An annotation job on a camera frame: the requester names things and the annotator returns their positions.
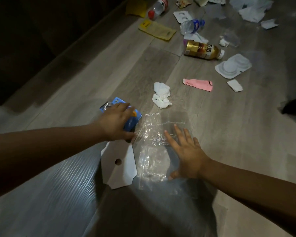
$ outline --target person's right hand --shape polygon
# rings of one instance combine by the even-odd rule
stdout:
[[[169,134],[165,131],[166,138],[174,151],[178,154],[180,159],[180,166],[173,171],[169,180],[175,178],[201,178],[201,171],[211,159],[201,149],[201,146],[196,137],[192,139],[187,129],[184,129],[184,135],[177,125],[174,125],[175,132],[181,145],[179,145]]]

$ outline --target round hole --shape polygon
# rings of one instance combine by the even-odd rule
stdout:
[[[122,160],[121,160],[121,159],[116,159],[116,160],[115,160],[115,164],[116,164],[117,166],[119,166],[121,163],[122,163]]]

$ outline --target white bottle cap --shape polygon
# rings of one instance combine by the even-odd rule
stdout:
[[[222,59],[222,57],[224,56],[224,54],[225,54],[225,51],[224,50],[220,50],[220,54],[217,57],[217,59]]]

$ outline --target yellow plastic bag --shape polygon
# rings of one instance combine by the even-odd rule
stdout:
[[[163,26],[157,22],[146,19],[142,24],[139,25],[139,30],[146,32],[154,37],[170,40],[171,37],[176,33],[176,30]]]
[[[126,15],[135,15],[145,18],[147,11],[147,3],[144,0],[128,0],[126,5]]]

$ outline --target blue wrapper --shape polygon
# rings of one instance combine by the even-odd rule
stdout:
[[[107,107],[110,107],[110,106],[115,105],[117,103],[125,103],[125,102],[122,99],[115,97],[112,102],[107,102],[103,106],[101,106],[100,110],[103,113]],[[140,120],[141,117],[142,117],[142,114],[137,109],[135,109],[133,112],[133,116],[131,116],[127,120],[127,122],[125,123],[124,130],[131,131],[131,129],[138,123],[138,121]]]

